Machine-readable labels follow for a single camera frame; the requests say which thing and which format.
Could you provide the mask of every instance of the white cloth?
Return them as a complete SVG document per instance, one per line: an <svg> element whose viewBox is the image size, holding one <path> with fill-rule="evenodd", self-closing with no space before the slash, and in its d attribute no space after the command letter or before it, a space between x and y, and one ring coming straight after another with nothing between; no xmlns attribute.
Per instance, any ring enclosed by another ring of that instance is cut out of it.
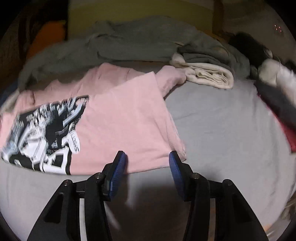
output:
<svg viewBox="0 0 296 241"><path fill-rule="evenodd" d="M232 73L221 66L208 63L186 63L179 53L174 53L170 64L180 68L185 73L186 80L190 82L219 89L231 89L233 87Z"/></svg>
<svg viewBox="0 0 296 241"><path fill-rule="evenodd" d="M279 71L280 63L273 59L266 59L258 68L259 79L273 87L276 87L276 76Z"/></svg>
<svg viewBox="0 0 296 241"><path fill-rule="evenodd" d="M263 82L278 87L296 107L296 75L280 62L267 59L259 67L259 78Z"/></svg>

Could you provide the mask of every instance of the black cloth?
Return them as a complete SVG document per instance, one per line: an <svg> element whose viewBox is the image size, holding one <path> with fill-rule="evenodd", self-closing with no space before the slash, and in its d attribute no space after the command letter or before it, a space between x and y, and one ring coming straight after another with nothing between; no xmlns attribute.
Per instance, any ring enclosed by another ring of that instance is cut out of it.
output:
<svg viewBox="0 0 296 241"><path fill-rule="evenodd" d="M296 65L292 60L288 60L284 66L286 66L289 70L292 70L294 73L296 73Z"/></svg>
<svg viewBox="0 0 296 241"><path fill-rule="evenodd" d="M268 55L265 50L267 49L264 45L260 44L257 40L246 33L237 33L230 38L229 43L235 47L239 52L246 56L251 65L258 68L264 60L266 60Z"/></svg>
<svg viewBox="0 0 296 241"><path fill-rule="evenodd" d="M296 108L277 88L257 80L254 85L261 99L272 109L282 123L296 131Z"/></svg>

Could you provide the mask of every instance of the graphic print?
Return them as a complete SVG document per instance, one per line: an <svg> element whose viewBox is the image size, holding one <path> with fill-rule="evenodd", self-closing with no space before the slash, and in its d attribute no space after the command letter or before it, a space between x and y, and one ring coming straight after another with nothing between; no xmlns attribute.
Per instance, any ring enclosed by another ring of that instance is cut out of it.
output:
<svg viewBox="0 0 296 241"><path fill-rule="evenodd" d="M80 151L75 127L89 96L49 103L16 117L2 159L41 172L70 175L72 154Z"/></svg>

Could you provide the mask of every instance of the orange pillow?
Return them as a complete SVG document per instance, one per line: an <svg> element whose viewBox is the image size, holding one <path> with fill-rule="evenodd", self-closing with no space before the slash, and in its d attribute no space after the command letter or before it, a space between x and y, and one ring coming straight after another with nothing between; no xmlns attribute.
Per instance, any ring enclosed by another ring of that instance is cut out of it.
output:
<svg viewBox="0 0 296 241"><path fill-rule="evenodd" d="M65 39L64 21L50 21L45 23L36 35L33 43L29 47L27 59L45 49L46 47L61 42Z"/></svg>

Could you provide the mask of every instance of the pink t-shirt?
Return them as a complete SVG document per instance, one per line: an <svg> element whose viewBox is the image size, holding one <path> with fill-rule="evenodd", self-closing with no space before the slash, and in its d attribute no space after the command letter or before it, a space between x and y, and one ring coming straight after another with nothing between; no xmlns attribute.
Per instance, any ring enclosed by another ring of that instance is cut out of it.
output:
<svg viewBox="0 0 296 241"><path fill-rule="evenodd" d="M90 175L119 150L128 156L128 173L167 167L172 150L185 160L163 100L185 79L172 66L144 74L104 63L79 82L25 91L1 117L2 158L41 172Z"/></svg>

